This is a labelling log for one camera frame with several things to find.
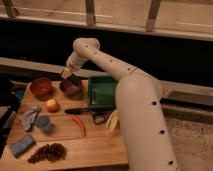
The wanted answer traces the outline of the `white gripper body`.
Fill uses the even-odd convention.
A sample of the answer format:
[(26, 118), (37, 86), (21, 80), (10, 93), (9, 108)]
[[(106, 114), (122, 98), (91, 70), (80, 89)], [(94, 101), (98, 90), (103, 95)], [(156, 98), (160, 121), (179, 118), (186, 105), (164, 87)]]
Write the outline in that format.
[(78, 71), (80, 67), (78, 65), (75, 65), (71, 60), (66, 62), (65, 68), (61, 72), (61, 77), (63, 79), (67, 79), (69, 76), (71, 76), (75, 71)]

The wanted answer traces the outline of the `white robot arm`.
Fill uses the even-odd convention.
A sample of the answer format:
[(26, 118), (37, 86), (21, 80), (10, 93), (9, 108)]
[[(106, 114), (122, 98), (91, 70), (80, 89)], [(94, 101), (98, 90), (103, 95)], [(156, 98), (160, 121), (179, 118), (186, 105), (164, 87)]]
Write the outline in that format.
[(92, 61), (116, 81), (116, 109), (129, 171), (180, 171), (160, 100), (158, 79), (100, 50), (95, 38), (77, 38), (62, 71), (64, 78)]

